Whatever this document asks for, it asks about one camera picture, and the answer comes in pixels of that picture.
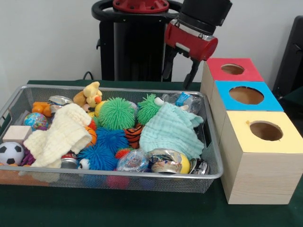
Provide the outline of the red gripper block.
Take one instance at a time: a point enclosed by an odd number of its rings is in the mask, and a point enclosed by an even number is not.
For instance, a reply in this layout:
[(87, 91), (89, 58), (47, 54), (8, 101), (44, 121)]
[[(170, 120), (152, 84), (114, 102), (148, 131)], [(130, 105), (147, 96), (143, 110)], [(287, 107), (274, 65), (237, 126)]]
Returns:
[(175, 49), (184, 51), (192, 59), (191, 71), (186, 75), (183, 88), (188, 90), (198, 71), (200, 61), (208, 60), (216, 50), (218, 39), (213, 35), (205, 35), (186, 25), (171, 21), (165, 32), (164, 66), (162, 71), (163, 80), (171, 79), (173, 61), (177, 55)]

